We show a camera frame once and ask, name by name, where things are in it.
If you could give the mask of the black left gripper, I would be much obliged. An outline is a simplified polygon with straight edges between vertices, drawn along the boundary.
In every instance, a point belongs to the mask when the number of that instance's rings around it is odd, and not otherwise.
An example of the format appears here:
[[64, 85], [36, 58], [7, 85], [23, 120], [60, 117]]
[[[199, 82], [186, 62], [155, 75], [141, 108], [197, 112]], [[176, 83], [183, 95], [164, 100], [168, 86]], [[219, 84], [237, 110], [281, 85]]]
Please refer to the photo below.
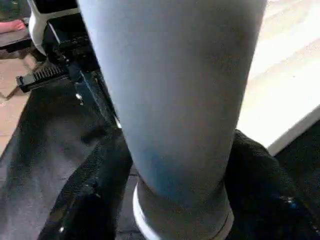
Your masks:
[[81, 14], [48, 20], [41, 46], [52, 66], [16, 77], [18, 87], [27, 93], [67, 79], [81, 104], [93, 107], [108, 125], [118, 127], [119, 119]]

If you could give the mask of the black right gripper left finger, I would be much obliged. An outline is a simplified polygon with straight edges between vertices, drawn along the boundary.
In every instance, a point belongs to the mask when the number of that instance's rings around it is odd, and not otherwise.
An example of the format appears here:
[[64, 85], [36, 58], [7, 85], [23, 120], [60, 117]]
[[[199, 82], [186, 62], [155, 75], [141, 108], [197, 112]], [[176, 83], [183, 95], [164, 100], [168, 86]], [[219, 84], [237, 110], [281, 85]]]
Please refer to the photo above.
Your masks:
[[132, 158], [121, 131], [108, 131], [68, 178], [39, 240], [114, 240]]

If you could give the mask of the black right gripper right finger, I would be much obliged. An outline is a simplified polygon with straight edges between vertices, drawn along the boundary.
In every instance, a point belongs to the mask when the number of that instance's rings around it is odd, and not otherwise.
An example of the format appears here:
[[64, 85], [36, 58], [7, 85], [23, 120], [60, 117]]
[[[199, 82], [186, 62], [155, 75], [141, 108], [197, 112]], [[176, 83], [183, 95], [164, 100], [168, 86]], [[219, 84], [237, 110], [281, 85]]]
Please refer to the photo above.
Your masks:
[[320, 221], [292, 179], [260, 143], [239, 130], [225, 173], [234, 214], [229, 240], [318, 240]]

